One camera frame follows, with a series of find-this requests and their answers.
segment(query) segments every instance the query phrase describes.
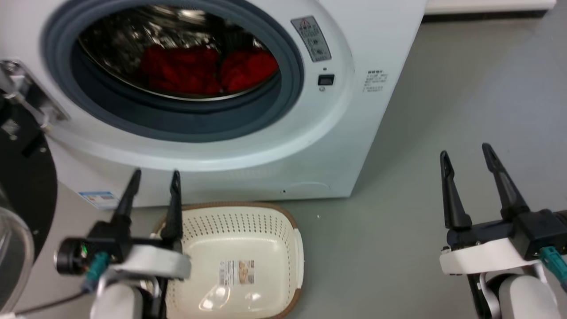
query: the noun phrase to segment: basket handle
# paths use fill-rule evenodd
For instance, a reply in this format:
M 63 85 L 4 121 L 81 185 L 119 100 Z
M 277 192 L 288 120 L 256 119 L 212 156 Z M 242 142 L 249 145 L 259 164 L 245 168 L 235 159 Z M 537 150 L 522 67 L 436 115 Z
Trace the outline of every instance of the basket handle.
M 303 268 L 305 266 L 305 260 L 303 256 L 303 240 L 301 239 L 301 233 L 299 229 L 295 228 L 295 249 L 297 251 L 296 266 L 297 266 L 297 288 L 301 289 L 303 285 Z

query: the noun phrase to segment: white washing machine panel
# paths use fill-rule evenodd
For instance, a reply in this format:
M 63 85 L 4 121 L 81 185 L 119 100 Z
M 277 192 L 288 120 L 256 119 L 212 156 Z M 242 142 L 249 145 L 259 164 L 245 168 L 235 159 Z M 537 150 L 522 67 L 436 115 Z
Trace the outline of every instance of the white washing machine panel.
M 60 181 L 76 192 L 118 196 L 140 167 L 136 205 L 166 204 L 174 169 L 181 172 L 187 203 L 349 196 L 427 0 L 248 1 L 278 21 L 299 49 L 301 95 L 282 119 L 260 131 L 186 143 L 122 131 L 74 104 L 49 74 L 41 49 L 45 26 L 66 1 L 3 0 L 0 58 L 22 61 L 69 116 L 48 135 Z M 305 16 L 316 19 L 330 60 L 311 61 L 291 23 Z M 334 84 L 319 86 L 321 74 L 334 74 Z

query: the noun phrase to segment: screw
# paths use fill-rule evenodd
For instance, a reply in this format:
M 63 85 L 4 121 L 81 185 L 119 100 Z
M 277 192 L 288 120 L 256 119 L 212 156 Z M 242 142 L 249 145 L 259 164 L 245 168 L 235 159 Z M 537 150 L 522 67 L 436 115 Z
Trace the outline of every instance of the screw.
M 16 61 L 8 61 L 8 62 L 4 63 L 4 68 L 5 68 L 8 72 L 14 72 L 14 71 L 16 71 L 19 67 L 20 67 L 20 65 L 19 65 L 19 63 L 17 63 Z

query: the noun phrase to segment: black cable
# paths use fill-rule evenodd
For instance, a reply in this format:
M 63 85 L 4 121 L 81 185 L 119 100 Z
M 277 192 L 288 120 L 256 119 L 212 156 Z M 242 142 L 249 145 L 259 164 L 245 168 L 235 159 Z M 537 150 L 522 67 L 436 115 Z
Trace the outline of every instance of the black cable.
M 61 299 L 61 300 L 57 300 L 57 301 L 54 301 L 54 302 L 49 303 L 49 304 L 44 304 L 44 305 L 41 305 L 41 306 L 36 306 L 36 307 L 33 307 L 33 308 L 28 308 L 28 309 L 17 311 L 17 312 L 15 312 L 15 314 L 16 314 L 16 317 L 17 316 L 26 316 L 26 315 L 33 313 L 33 312 L 42 311 L 42 310 L 45 310 L 47 308 L 57 307 L 59 305 L 62 305 L 64 303 L 68 303 L 68 302 L 76 300 L 76 299 L 79 299 L 82 296 L 86 296 L 86 295 L 88 295 L 88 292 L 86 292 L 86 291 L 80 292 L 76 295 L 72 295 L 70 297 L 67 297 L 67 298 L 64 298 L 64 299 Z

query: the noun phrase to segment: blue and white sticker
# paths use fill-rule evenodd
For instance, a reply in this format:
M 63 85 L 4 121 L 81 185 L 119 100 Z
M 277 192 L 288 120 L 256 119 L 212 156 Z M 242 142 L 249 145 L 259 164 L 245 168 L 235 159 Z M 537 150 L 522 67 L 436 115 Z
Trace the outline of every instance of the blue and white sticker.
M 115 209 L 119 202 L 111 192 L 79 192 L 79 195 L 97 209 Z

